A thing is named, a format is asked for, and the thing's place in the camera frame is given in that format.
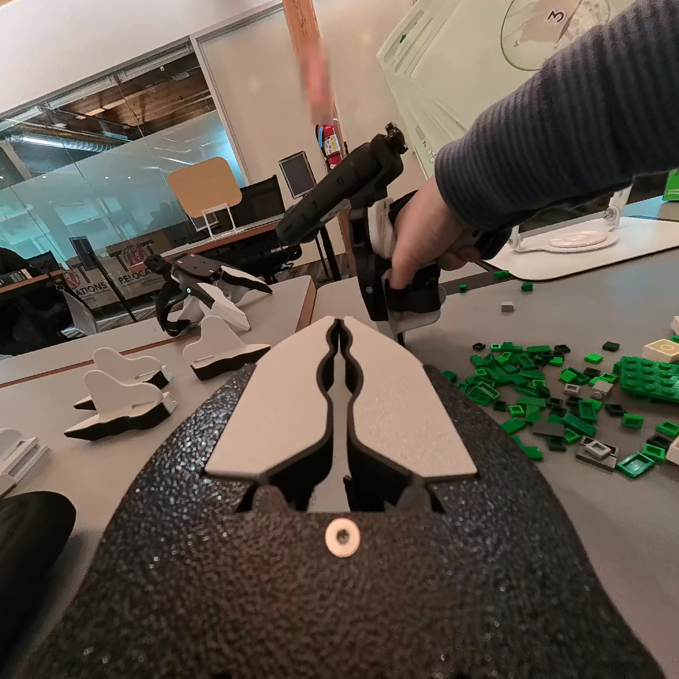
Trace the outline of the person's right hand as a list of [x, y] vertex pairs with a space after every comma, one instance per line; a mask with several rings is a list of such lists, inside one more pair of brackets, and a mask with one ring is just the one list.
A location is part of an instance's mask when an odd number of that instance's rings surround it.
[[390, 287], [403, 289], [412, 284], [417, 271], [432, 262], [453, 270], [479, 261], [480, 252], [475, 246], [457, 244], [470, 231], [447, 206], [436, 178], [429, 178], [396, 218]]

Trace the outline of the large green toy baseplate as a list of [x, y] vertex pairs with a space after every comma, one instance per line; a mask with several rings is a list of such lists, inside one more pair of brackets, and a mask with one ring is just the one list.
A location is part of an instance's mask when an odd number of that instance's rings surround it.
[[678, 404], [678, 365], [641, 357], [622, 357], [613, 365], [624, 393], [647, 402]]

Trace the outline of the pile of green toy tiles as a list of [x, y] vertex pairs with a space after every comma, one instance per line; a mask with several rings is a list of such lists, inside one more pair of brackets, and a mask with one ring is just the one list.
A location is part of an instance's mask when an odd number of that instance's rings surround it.
[[637, 400], [624, 393], [613, 373], [613, 365], [622, 357], [608, 369], [602, 365], [603, 353], [615, 353], [620, 347], [606, 342], [600, 353], [584, 355], [582, 367], [577, 367], [569, 364], [571, 349], [565, 344], [478, 342], [469, 356], [472, 373], [461, 378], [446, 370], [443, 377], [471, 402], [505, 415], [501, 427], [529, 459], [543, 460], [543, 447], [560, 454], [572, 452], [581, 463], [634, 480], [660, 464], [678, 465], [678, 420], [653, 424], [651, 435], [625, 455], [619, 446], [603, 440], [604, 422], [611, 420], [626, 431], [642, 434], [646, 417], [614, 398], [678, 405]]

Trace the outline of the white mat with stand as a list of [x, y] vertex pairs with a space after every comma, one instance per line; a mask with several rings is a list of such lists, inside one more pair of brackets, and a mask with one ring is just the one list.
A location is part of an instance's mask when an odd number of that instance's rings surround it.
[[627, 206], [632, 188], [617, 191], [607, 209], [583, 220], [520, 233], [488, 266], [524, 281], [547, 282], [678, 248], [678, 191]]

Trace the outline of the grey desk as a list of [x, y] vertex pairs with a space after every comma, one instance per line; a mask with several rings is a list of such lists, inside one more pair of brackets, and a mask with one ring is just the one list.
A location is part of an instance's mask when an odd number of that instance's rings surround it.
[[[566, 344], [570, 364], [602, 344], [608, 369], [619, 355], [669, 335], [678, 314], [678, 254], [670, 250], [580, 276], [537, 284], [519, 295], [507, 281], [453, 295], [440, 321], [408, 335], [408, 348], [424, 363], [459, 376], [469, 370], [471, 345], [512, 341], [524, 346]], [[502, 313], [502, 302], [515, 305]], [[5, 666], [15, 675], [24, 658], [49, 634], [80, 587], [107, 523], [133, 479], [160, 444], [224, 383], [200, 383], [183, 364], [179, 343], [155, 353], [174, 374], [174, 414], [158, 427], [97, 443], [68, 439], [65, 429], [86, 416], [72, 408], [81, 398], [84, 367], [1, 389], [1, 426], [38, 437], [48, 453], [14, 494], [50, 490], [75, 505], [75, 529], [39, 596], [35, 616]], [[678, 677], [678, 468], [660, 464], [631, 480], [576, 460], [549, 454], [536, 467], [573, 521], [590, 559], [633, 631], [662, 666]]]

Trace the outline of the white desk with wooden edge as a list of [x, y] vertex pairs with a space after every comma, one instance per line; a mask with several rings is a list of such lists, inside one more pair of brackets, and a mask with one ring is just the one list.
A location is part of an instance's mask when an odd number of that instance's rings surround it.
[[[247, 344], [271, 346], [310, 324], [317, 289], [310, 276], [300, 276], [272, 286], [267, 295], [251, 291], [240, 307], [248, 316], [250, 331], [236, 329]], [[160, 346], [194, 342], [199, 327], [180, 337], [169, 337], [155, 318], [111, 329], [97, 335], [51, 346], [1, 361], [1, 387], [45, 378], [60, 372], [93, 365], [95, 350], [107, 347], [120, 354], [149, 352]]]

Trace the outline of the pale instruction display screen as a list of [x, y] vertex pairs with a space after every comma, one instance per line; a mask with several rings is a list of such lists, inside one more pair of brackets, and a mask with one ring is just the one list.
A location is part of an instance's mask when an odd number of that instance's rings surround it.
[[631, 1], [418, 1], [377, 60], [426, 177], [437, 153]]

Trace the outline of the beige board on stand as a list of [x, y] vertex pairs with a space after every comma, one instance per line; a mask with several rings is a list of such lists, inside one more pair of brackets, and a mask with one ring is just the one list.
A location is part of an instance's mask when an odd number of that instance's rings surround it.
[[196, 231], [206, 231], [214, 238], [210, 215], [231, 208], [242, 201], [242, 191], [232, 168], [223, 157], [213, 157], [197, 164], [186, 166], [167, 175], [167, 183], [175, 199], [192, 219], [202, 218], [204, 225], [196, 226]]

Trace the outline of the white toy brick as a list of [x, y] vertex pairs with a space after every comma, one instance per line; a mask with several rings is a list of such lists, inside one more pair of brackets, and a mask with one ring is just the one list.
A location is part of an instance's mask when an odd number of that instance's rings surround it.
[[646, 360], [675, 364], [678, 363], [678, 352], [678, 342], [663, 338], [646, 344], [641, 356]]

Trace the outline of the spare hand-held gripper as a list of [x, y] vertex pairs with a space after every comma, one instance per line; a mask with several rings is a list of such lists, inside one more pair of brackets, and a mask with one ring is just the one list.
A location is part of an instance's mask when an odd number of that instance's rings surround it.
[[273, 293], [259, 278], [201, 255], [185, 254], [171, 262], [155, 254], [144, 264], [164, 280], [156, 296], [156, 319], [170, 337], [189, 333], [208, 316], [248, 332], [251, 324], [238, 302], [251, 291]]

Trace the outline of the small framed screen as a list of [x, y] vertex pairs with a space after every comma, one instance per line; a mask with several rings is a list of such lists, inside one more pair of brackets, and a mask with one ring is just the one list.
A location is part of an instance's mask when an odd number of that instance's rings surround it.
[[278, 165], [293, 199], [303, 198], [317, 186], [304, 150], [279, 160]]

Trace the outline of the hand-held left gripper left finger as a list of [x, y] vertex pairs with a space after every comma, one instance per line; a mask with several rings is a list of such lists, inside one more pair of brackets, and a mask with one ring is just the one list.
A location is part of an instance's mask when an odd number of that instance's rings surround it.
[[327, 477], [339, 326], [336, 318], [321, 318], [258, 361], [206, 474], [276, 486], [317, 486]]

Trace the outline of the white wedge part black base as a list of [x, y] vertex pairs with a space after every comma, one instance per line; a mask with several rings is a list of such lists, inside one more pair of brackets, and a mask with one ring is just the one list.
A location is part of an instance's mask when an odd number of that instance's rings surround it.
[[152, 429], [167, 420], [177, 403], [169, 392], [149, 383], [124, 384], [95, 369], [83, 377], [96, 413], [66, 429], [70, 439], [97, 441], [129, 431]]
[[[93, 360], [95, 369], [108, 373], [124, 384], [145, 382], [166, 392], [164, 388], [170, 384], [173, 378], [171, 372], [152, 356], [131, 359], [111, 348], [104, 347], [94, 352]], [[73, 407], [76, 410], [96, 411], [90, 395], [75, 402]]]
[[183, 348], [183, 359], [204, 382], [256, 363], [270, 351], [269, 344], [246, 344], [227, 322], [207, 316], [200, 324], [199, 339]]
[[6, 496], [48, 451], [38, 437], [25, 438], [16, 429], [1, 429], [1, 497]]

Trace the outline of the red fire extinguisher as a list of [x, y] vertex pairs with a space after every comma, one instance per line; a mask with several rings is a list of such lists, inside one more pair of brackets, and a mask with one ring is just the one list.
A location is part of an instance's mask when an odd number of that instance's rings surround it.
[[332, 171], [343, 159], [342, 146], [331, 124], [316, 127], [318, 147], [325, 160], [327, 170]]

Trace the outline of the person's right forearm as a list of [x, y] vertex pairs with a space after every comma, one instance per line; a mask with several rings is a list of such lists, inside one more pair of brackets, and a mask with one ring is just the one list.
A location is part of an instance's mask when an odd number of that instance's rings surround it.
[[435, 164], [439, 192], [491, 232], [678, 167], [678, 2], [636, 1], [549, 58]]

